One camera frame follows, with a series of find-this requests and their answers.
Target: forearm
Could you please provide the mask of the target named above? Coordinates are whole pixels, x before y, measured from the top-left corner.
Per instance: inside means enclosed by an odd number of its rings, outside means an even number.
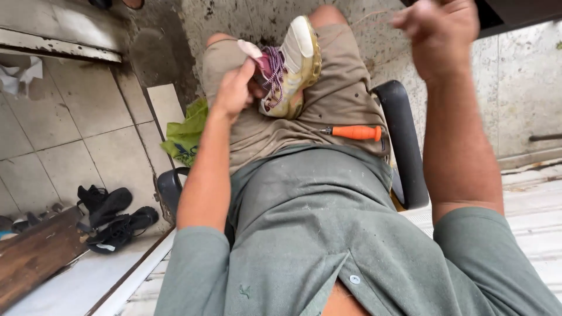
[[[463,206],[503,214],[500,170],[482,128],[470,67],[427,88],[423,165],[433,223]]]
[[[178,229],[209,226],[224,231],[230,204],[230,125],[227,115],[214,106],[179,200]]]

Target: green plastic bag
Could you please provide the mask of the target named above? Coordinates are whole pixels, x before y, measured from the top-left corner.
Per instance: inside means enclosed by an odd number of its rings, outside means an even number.
[[[197,154],[199,138],[207,120],[207,99],[195,100],[185,111],[183,123],[168,123],[166,141],[160,146],[184,165],[191,167]]]

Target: purple striped shoelace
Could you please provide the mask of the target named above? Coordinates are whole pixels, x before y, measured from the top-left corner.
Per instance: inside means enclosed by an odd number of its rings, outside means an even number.
[[[274,108],[281,103],[283,99],[283,64],[285,62],[283,54],[279,51],[279,47],[265,46],[263,52],[269,56],[269,66],[271,68],[271,77],[265,78],[262,87],[266,90],[279,91],[279,99],[269,107]]]

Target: hand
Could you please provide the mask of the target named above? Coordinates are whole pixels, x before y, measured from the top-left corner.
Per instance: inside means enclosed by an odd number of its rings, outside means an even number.
[[[473,0],[439,2],[418,0],[392,20],[412,40],[414,65],[426,82],[470,74],[470,46],[480,29]]]
[[[220,82],[213,111],[225,114],[234,123],[238,114],[253,102],[254,96],[263,97],[262,89],[252,79],[255,71],[256,64],[247,58],[240,68],[227,72]]]

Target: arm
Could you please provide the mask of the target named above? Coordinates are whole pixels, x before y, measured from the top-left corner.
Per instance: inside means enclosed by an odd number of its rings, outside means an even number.
[[[478,34],[472,0],[420,0],[397,14],[428,89],[424,175],[433,224],[464,206],[504,213],[500,169],[482,128],[470,69]]]
[[[208,226],[224,232],[230,204],[230,127],[253,98],[248,81],[255,64],[246,60],[240,69],[225,74],[201,135],[193,167],[178,205],[178,229]]]

